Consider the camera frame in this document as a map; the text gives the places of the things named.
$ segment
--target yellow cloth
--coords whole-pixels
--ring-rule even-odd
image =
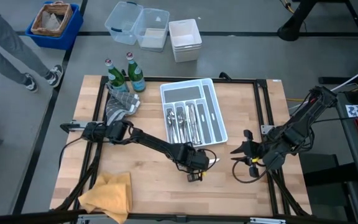
[[[132,210],[131,174],[102,173],[93,188],[78,197],[78,200],[88,213],[99,208],[119,224],[123,224]]]

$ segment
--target gray floor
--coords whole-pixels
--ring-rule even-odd
[[[20,2],[8,7],[6,1],[0,0],[0,13],[17,31],[26,29],[43,1]],[[80,0],[67,2],[81,4]],[[89,0],[81,30],[106,31],[104,22],[117,2]],[[200,31],[275,32],[290,17],[283,6],[273,0],[136,2],[144,7],[168,10],[171,21],[194,18]],[[344,4],[318,4],[306,23],[310,32],[357,32]],[[48,66],[62,62],[64,51],[41,49],[29,38],[23,39]],[[127,66],[125,53],[131,51],[147,76],[217,77],[225,71],[234,78],[282,79],[289,98],[303,98],[309,88],[318,84],[319,76],[350,77],[358,73],[358,38],[310,37],[296,42],[284,42],[277,37],[203,36],[202,39],[198,61],[175,63],[169,38],[164,51],[155,53],[143,51],[137,45],[116,43],[110,36],[78,37],[24,212],[49,209],[57,176],[58,155],[67,138],[59,125],[70,121],[73,116],[83,75],[106,73],[106,57],[111,58],[115,66],[124,68]],[[23,72],[29,71],[21,62],[12,61]],[[0,138],[5,140],[0,146],[0,215],[11,212],[50,96],[50,89],[39,77],[38,80],[40,93],[34,95],[0,75]],[[327,118],[336,116],[334,110],[323,115]],[[312,153],[337,154],[340,163],[351,161],[338,122],[316,124],[314,130],[316,141]],[[327,133],[334,134],[336,140],[328,139]]]

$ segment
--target bottle cap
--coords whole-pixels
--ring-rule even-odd
[[[104,64],[107,65],[107,66],[110,66],[110,65],[112,65],[112,61],[111,61],[109,58],[107,58],[107,59],[104,61]]]
[[[134,59],[134,56],[132,55],[132,53],[130,53],[130,52],[127,53],[127,59],[128,60]]]

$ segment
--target plastic storage container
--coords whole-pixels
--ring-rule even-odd
[[[169,22],[169,33],[174,49],[201,46],[200,32],[194,19]]]
[[[169,32],[176,62],[198,59],[202,40],[194,19],[169,22]]]
[[[40,47],[48,47],[53,49],[68,50],[74,43],[75,37],[80,31],[83,23],[83,18],[80,14],[80,7],[77,4],[70,4],[73,10],[73,15],[68,22],[66,29],[63,31],[60,37],[48,37],[44,35],[35,35],[31,32],[32,23],[25,30],[25,34]]]
[[[188,50],[175,50],[173,49],[173,57],[176,62],[189,62],[192,60],[197,60],[200,56],[201,47]]]
[[[165,129],[168,137],[167,114],[185,111],[186,105],[193,104],[196,109],[198,129],[202,144],[194,147],[207,146],[227,141],[227,132],[224,127],[221,110],[212,79],[203,78],[184,82],[167,83],[160,86],[162,109],[165,120]]]
[[[160,9],[143,9],[135,28],[142,49],[161,52],[168,32],[169,12]]]
[[[134,31],[142,10],[143,6],[134,2],[120,1],[110,13],[104,26],[115,41],[134,45],[136,43]]]

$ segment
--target blue basket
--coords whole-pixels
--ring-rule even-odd
[[[80,7],[77,4],[70,4],[71,9],[73,10],[73,15],[68,21],[66,29],[63,31],[60,37],[49,37],[44,35],[35,35],[31,32],[32,23],[25,30],[25,34],[40,47],[48,47],[53,49],[68,50],[74,43],[75,37],[80,31],[81,25],[83,23],[83,18],[80,14]]]

